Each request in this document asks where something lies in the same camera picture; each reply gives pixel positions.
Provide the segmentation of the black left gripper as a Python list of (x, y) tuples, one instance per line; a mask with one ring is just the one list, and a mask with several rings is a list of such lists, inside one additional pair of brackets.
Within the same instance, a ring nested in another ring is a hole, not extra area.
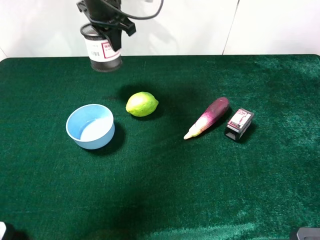
[(79, 0), (78, 10), (91, 25), (108, 40), (113, 51), (122, 48), (122, 32), (128, 36), (136, 33), (136, 25), (120, 13), (120, 0)]

